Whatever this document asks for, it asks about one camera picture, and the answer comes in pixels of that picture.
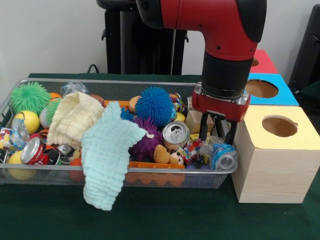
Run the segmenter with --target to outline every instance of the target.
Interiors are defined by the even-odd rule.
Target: yellow box top
[[[256,148],[320,150],[320,136],[301,107],[250,105],[244,121]]]

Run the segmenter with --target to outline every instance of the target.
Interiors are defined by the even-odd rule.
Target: knitted cloth
[[[74,149],[81,148],[82,135],[96,123],[103,111],[101,103],[85,93],[68,94],[54,113],[47,144],[67,144]]]
[[[129,147],[146,130],[121,119],[118,102],[110,102],[97,123],[82,137],[82,166],[85,175],[84,200],[97,209],[109,211],[121,191],[128,172]]]

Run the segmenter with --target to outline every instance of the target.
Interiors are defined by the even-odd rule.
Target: metal basket
[[[60,88],[69,79],[27,78],[14,87],[26,82],[39,82],[48,92],[60,92]],[[80,80],[90,93],[97,94],[106,100],[128,101],[150,86],[159,86],[169,93],[179,93],[184,102],[192,95],[194,83],[145,82],[145,81],[113,81],[113,80]],[[10,126],[15,115],[10,107],[11,92],[0,107],[0,123],[2,127]],[[129,187],[164,187],[164,188],[207,188],[217,189],[228,174],[237,169],[236,163],[229,170],[211,169],[160,169],[160,168],[128,168],[124,186]],[[72,174],[82,174],[81,166],[68,165],[26,165],[0,164],[0,184],[32,184],[32,185],[84,185],[83,180],[75,180]],[[12,174],[30,174],[27,180],[13,178]]]

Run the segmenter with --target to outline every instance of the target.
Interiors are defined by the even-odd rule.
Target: box hole
[[[261,79],[250,79],[245,91],[258,98],[270,99],[278,95],[279,89],[272,83]]]
[[[256,67],[258,66],[260,63],[258,61],[258,59],[256,59],[255,57],[253,58],[253,61],[252,61],[252,64],[251,64],[251,67]]]
[[[269,133],[283,138],[293,136],[298,131],[298,127],[293,121],[279,115],[266,116],[262,121],[262,126]]]

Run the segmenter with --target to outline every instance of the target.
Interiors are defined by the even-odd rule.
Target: light blue towel
[[[128,149],[146,130],[121,119],[118,102],[110,102],[96,124],[82,137],[84,200],[97,209],[110,211],[128,172]]]

